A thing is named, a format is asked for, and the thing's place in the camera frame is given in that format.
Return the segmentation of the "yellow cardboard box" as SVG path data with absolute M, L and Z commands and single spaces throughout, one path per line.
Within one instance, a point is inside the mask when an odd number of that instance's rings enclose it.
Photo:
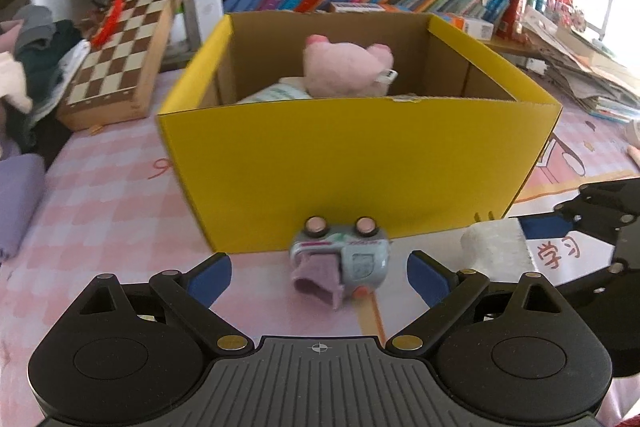
M 303 72 L 307 37 L 382 43 L 385 98 L 255 103 Z M 165 98 L 158 127 L 214 251 L 283 251 L 312 216 L 369 216 L 392 237 L 500 218 L 561 104 L 499 54 L 433 15 L 226 15 Z

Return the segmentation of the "pink plush pig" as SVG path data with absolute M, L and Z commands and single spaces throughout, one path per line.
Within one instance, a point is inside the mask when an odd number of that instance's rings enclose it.
M 397 78 L 392 50 L 363 48 L 311 35 L 303 53 L 303 84 L 311 98 L 382 98 Z

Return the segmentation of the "clear packing tape roll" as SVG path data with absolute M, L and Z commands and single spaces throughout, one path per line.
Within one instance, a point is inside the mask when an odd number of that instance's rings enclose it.
M 311 96 L 304 90 L 287 83 L 275 83 L 262 89 L 247 98 L 239 101 L 239 104 L 283 102 L 293 100 L 310 100 Z

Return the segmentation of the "white power adapter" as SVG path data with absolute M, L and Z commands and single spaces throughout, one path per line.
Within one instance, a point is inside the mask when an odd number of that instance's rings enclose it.
M 306 83 L 304 77 L 282 77 L 279 79 L 280 83 L 287 84 L 295 89 L 306 91 Z

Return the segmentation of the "stack of papers and books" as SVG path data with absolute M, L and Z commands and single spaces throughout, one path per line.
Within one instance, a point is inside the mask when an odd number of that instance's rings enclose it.
M 639 78 L 626 67 L 530 6 L 522 26 L 551 81 L 587 113 L 623 124 L 639 119 Z

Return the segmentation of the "cream foam block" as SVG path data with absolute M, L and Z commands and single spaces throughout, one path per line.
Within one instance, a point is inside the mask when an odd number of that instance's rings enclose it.
M 518 219 L 474 223 L 460 243 L 468 267 L 493 282 L 514 283 L 523 273 L 536 270 Z

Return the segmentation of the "red tassel ornament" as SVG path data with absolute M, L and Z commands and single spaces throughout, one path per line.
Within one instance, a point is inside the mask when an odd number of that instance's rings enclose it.
M 111 11 L 108 12 L 100 30 L 91 39 L 91 49 L 97 50 L 102 48 L 111 36 L 114 34 L 119 17 L 122 15 L 125 0 L 113 0 Z

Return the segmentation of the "grey toy car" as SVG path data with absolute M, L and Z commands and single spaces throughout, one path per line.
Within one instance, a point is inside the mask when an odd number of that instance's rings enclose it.
M 346 300 L 367 297 L 385 281 L 390 239 L 373 218 L 352 225 L 331 225 L 308 218 L 290 248 L 296 291 L 338 309 Z

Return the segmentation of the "pile of clothes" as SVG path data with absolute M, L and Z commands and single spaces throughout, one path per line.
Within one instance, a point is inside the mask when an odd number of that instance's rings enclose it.
M 67 140 L 51 124 L 90 44 L 70 20 L 25 5 L 1 23 L 1 260 L 14 258 L 44 193 L 47 165 Z

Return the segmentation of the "wooden chess board box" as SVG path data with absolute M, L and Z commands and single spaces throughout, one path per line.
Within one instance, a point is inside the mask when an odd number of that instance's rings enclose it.
M 73 131 L 148 116 L 181 0 L 124 0 L 114 32 L 67 86 L 56 118 Z

